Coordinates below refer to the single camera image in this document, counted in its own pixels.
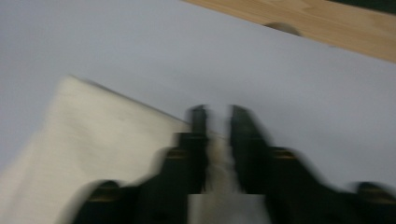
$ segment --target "wooden table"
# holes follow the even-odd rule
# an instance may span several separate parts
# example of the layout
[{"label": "wooden table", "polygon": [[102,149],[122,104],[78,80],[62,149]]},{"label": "wooden table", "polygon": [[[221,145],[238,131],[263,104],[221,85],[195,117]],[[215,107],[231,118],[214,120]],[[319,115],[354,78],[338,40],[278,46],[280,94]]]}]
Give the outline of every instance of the wooden table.
[{"label": "wooden table", "polygon": [[185,0],[259,24],[285,22],[308,37],[396,63],[396,16],[325,0]]}]

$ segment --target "folded cloth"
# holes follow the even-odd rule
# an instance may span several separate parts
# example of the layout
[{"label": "folded cloth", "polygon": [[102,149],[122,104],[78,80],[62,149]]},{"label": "folded cloth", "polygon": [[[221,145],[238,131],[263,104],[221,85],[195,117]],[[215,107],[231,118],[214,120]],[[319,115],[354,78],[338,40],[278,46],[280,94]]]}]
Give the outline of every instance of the folded cloth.
[{"label": "folded cloth", "polygon": [[[133,183],[187,125],[75,77],[60,85],[45,124],[0,176],[0,223],[69,223],[98,179]],[[225,141],[213,137],[208,192],[191,196],[190,223],[263,223],[262,198],[236,193]]]}]

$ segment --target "wooden surface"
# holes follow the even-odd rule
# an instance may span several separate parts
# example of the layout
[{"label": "wooden surface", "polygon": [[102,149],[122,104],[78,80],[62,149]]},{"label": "wooden surface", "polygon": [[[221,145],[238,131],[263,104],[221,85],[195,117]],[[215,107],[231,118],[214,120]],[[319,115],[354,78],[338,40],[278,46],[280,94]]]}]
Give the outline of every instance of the wooden surface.
[{"label": "wooden surface", "polygon": [[325,0],[185,1],[259,24],[285,22],[304,37],[396,63],[396,16],[390,14]]}]

